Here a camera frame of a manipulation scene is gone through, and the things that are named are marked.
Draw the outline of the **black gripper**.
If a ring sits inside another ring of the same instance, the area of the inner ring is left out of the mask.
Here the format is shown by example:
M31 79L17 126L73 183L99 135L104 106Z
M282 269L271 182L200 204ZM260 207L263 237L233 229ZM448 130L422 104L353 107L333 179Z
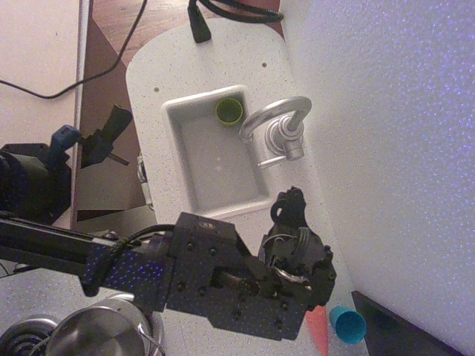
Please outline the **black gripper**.
M209 322L216 329L295 340L304 316L330 300L336 279L334 253L308 227L303 191L295 186L278 193L271 207L272 231L257 257L240 267L214 269L210 289L215 300Z

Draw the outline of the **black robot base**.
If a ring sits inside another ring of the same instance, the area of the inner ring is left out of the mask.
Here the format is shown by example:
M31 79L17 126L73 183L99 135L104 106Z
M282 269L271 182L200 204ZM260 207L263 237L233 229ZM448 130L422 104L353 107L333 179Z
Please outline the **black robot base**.
M1 210L51 225L71 206L70 156L61 152L50 165L45 143L1 148Z

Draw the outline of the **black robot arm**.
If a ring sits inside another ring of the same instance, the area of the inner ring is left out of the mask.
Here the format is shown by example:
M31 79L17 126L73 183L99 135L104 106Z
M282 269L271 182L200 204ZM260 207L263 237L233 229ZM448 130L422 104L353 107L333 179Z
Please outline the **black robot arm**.
M1 258L76 275L88 297L123 291L144 312L171 309L218 329L294 340L337 277L333 251L308 226L305 208L301 189L279 193L257 255L233 224L187 212L113 239L2 212Z

